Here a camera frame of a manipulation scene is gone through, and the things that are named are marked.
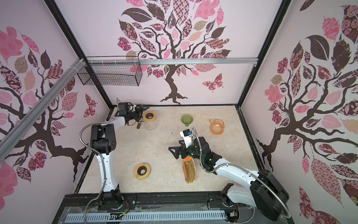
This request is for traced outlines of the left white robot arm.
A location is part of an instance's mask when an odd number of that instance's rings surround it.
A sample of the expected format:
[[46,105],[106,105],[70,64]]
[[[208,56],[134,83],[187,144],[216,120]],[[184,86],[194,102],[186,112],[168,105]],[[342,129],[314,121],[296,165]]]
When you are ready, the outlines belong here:
[[112,152],[116,149],[115,130],[126,126],[131,120],[140,123],[146,105],[133,105],[130,102],[118,103],[116,113],[106,122],[91,126],[90,147],[95,149],[102,178],[101,200],[122,203],[122,195],[113,169]]

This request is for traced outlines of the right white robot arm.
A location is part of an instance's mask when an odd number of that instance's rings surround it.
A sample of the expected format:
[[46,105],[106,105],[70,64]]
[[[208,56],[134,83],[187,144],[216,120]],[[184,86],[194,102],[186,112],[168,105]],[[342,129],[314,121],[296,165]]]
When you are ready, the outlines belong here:
[[290,196],[272,172],[267,169],[249,170],[229,162],[214,153],[204,137],[190,141],[183,138],[179,143],[177,147],[168,148],[175,159],[198,159],[205,172],[226,177],[234,182],[224,190],[224,202],[228,206],[240,203],[255,207],[272,221],[281,217],[291,218],[286,204]]

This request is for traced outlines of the wooden dripper ring holder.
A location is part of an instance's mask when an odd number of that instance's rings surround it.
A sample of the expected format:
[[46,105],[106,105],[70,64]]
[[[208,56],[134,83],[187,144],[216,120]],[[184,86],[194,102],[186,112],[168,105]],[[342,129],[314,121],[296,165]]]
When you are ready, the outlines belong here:
[[154,122],[157,119],[157,115],[155,112],[149,111],[143,114],[143,120],[146,123]]

